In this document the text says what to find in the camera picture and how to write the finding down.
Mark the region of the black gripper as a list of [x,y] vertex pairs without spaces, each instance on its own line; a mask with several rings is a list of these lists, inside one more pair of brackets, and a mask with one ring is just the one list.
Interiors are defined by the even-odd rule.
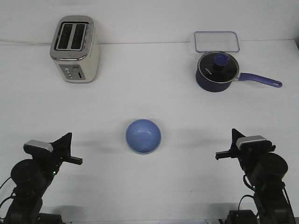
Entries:
[[228,151],[221,151],[215,153],[216,160],[224,158],[237,158],[241,169],[247,173],[252,170],[258,158],[269,152],[274,152],[276,146],[271,141],[266,140],[258,143],[248,143],[241,146],[241,150],[237,146],[237,140],[243,138],[245,135],[240,133],[235,128],[232,128],[232,144]]
[[76,165],[83,163],[82,158],[71,156],[71,140],[72,133],[67,133],[60,139],[51,142],[53,151],[40,152],[35,150],[30,152],[32,159],[40,166],[41,171],[48,177],[54,177],[60,170],[63,162],[68,162]]

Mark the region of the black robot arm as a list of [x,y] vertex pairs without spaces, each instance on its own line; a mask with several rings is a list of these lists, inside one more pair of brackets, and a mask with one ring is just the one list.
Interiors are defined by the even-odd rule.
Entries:
[[217,152],[217,160],[237,158],[244,171],[243,182],[254,192],[251,198],[257,208],[230,210],[225,224],[294,224],[292,206],[282,181],[287,162],[274,151],[276,146],[261,135],[245,136],[232,129],[228,151]]
[[41,213],[42,196],[58,174],[63,162],[81,165],[83,160],[71,155],[72,133],[48,143],[29,140],[24,151],[30,159],[18,162],[11,170],[10,178],[16,184],[4,202],[12,200],[2,224],[61,224],[59,214]]

